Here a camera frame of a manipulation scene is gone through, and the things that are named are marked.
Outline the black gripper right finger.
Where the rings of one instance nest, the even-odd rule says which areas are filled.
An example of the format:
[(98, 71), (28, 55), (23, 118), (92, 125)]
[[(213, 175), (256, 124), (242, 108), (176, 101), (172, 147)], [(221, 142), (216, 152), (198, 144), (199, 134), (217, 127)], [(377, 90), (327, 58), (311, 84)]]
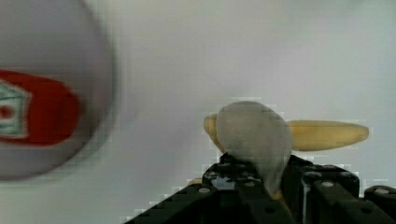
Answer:
[(375, 185), (360, 193), (360, 179), (335, 165), (292, 156), (282, 193), (297, 224), (396, 224), (395, 188)]

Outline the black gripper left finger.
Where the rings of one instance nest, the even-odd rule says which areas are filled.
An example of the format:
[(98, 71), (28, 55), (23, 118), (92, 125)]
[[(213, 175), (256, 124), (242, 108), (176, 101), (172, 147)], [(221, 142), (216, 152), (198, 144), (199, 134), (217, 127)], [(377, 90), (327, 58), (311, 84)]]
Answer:
[(254, 165), (228, 154), (202, 181), (174, 193), (124, 224), (296, 224), (271, 198)]

